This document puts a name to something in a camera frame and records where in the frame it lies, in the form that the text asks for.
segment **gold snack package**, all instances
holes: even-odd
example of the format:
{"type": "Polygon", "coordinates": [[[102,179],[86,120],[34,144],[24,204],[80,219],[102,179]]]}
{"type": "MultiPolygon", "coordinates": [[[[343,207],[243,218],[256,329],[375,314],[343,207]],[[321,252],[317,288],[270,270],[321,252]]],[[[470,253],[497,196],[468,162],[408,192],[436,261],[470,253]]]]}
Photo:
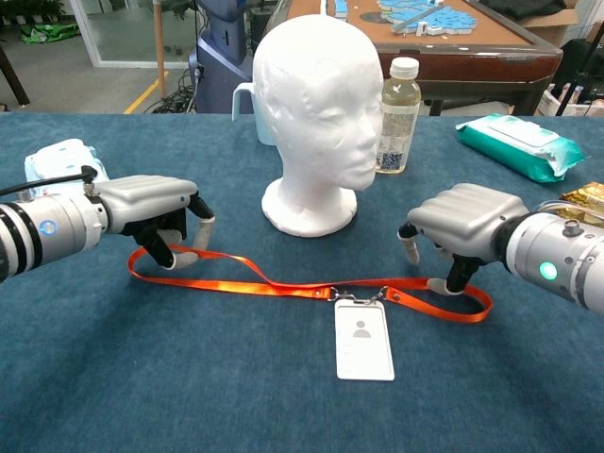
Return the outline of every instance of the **gold snack package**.
{"type": "MultiPolygon", "coordinates": [[[[570,201],[590,210],[596,210],[604,215],[604,184],[600,184],[599,182],[585,184],[580,189],[563,194],[560,199],[570,201]]],[[[573,210],[572,208],[563,209],[559,210],[558,214],[567,219],[577,219],[585,224],[604,227],[604,221],[580,210],[573,210]]]]}

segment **wet wipes package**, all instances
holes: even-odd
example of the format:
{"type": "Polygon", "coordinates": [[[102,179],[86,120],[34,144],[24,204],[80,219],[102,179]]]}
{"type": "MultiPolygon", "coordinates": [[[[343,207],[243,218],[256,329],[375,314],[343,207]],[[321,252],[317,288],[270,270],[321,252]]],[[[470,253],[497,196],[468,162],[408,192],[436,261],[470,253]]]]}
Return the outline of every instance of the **wet wipes package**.
{"type": "Polygon", "coordinates": [[[462,143],[533,181],[560,181],[584,160],[575,142],[514,116],[493,114],[456,128],[462,143]]]}
{"type": "MultiPolygon", "coordinates": [[[[103,162],[96,156],[96,150],[80,139],[64,140],[42,148],[25,158],[27,181],[39,181],[59,176],[77,175],[82,165],[89,165],[97,171],[94,182],[108,181],[103,162]]],[[[50,193],[82,194],[82,181],[63,182],[30,189],[32,196],[50,193]]]]}

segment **lanyard strap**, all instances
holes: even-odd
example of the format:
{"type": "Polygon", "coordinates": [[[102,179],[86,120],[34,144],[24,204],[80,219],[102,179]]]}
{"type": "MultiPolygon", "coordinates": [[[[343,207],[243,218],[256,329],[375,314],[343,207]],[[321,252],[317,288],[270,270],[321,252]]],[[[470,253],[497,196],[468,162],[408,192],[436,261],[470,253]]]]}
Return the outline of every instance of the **lanyard strap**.
{"type": "Polygon", "coordinates": [[[193,252],[200,259],[204,260],[220,260],[230,259],[236,260],[249,269],[254,271],[264,283],[253,281],[236,281],[236,280],[201,280],[192,278],[173,278],[173,277],[151,277],[139,274],[136,272],[136,262],[146,255],[146,250],[140,248],[136,250],[128,260],[128,270],[130,274],[136,278],[156,283],[159,285],[178,286],[182,288],[192,288],[195,290],[216,291],[220,293],[235,293],[235,294],[255,294],[255,295],[276,295],[276,296],[292,296],[304,297],[308,299],[331,299],[334,287],[340,286],[358,286],[369,288],[381,288],[380,297],[394,304],[402,305],[413,310],[420,311],[430,316],[435,316],[446,321],[463,324],[475,324],[483,321],[493,307],[491,297],[484,291],[473,286],[466,286],[464,294],[474,298],[482,306],[482,310],[477,313],[458,313],[440,309],[429,304],[417,297],[404,293],[403,290],[418,290],[429,291],[428,279],[424,277],[392,277],[392,278],[372,278],[364,280],[347,280],[328,283],[281,283],[271,280],[262,270],[248,258],[237,257],[220,252],[210,252],[208,250],[197,250],[194,248],[183,247],[180,245],[171,245],[173,250],[179,252],[193,252]]]}

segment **mug handle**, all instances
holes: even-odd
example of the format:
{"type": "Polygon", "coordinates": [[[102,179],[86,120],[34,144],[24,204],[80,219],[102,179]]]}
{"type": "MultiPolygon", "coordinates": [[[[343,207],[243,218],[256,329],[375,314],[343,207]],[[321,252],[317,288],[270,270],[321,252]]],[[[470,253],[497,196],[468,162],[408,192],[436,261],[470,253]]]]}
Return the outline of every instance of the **mug handle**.
{"type": "Polygon", "coordinates": [[[242,92],[249,92],[254,96],[254,84],[252,82],[240,83],[233,91],[233,109],[231,111],[231,120],[239,118],[239,105],[241,103],[242,92]]]}

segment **bottle label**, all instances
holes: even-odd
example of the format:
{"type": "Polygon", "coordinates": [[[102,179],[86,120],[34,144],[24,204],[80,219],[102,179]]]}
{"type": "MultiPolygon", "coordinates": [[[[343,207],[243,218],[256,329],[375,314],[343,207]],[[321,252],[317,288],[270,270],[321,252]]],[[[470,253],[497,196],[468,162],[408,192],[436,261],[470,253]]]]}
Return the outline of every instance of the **bottle label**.
{"type": "Polygon", "coordinates": [[[390,106],[382,104],[383,123],[377,150],[380,170],[400,170],[407,164],[419,104],[390,106]]]}

